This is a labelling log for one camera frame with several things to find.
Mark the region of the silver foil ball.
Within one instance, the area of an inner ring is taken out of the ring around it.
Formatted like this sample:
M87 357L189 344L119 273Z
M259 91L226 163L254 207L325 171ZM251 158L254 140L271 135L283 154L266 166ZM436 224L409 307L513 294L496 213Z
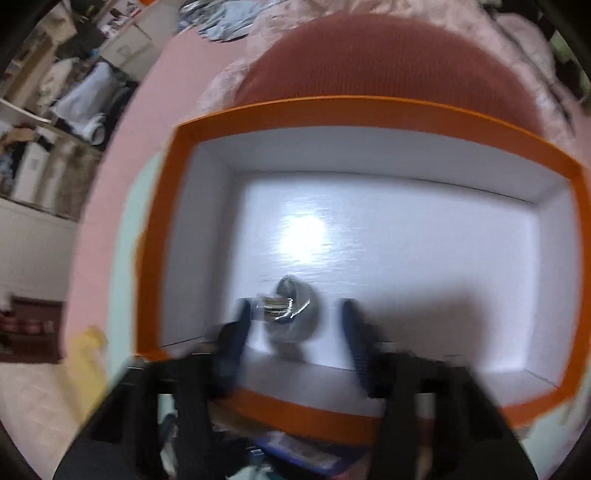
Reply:
M314 335L321 318L315 288L294 275L285 275L272 294L256 297L256 319L263 322L273 344L298 344Z

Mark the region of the orange cardboard box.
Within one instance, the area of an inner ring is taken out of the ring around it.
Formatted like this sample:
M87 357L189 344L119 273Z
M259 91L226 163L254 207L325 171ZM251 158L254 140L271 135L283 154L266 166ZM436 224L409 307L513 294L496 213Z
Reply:
M242 297L259 310L228 407L300 436L367 444L339 330L358 301L400 347L471 365L516 427L566 427L589 398L589 171L462 109L380 97L250 105L176 126L137 260L135 350L178 356Z

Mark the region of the red round cushion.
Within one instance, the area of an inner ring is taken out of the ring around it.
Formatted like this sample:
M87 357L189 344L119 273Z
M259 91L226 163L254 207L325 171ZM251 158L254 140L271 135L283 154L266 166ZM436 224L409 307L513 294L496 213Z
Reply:
M235 105L338 95L429 101L543 133L533 95L492 54L425 21L379 14L287 32L249 68Z

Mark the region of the light blue clothes pile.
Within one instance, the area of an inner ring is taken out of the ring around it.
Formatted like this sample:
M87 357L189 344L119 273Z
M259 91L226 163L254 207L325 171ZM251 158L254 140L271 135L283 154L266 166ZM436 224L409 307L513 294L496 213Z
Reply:
M249 35L252 24L280 1L185 1L178 10L177 33L195 28L211 42L231 42Z

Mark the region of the pink floral blanket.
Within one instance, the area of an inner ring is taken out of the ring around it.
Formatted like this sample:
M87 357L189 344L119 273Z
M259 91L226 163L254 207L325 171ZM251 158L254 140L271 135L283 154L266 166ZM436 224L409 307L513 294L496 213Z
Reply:
M567 120L573 102L563 102L556 91L554 61L541 31L516 14L493 20L475 1L283 1L256 17L245 39L245 53L211 80L192 113L198 116L230 107L238 86L263 53L291 30L332 14L423 20L483 48L532 94L543 136L567 153L582 156L582 132Z

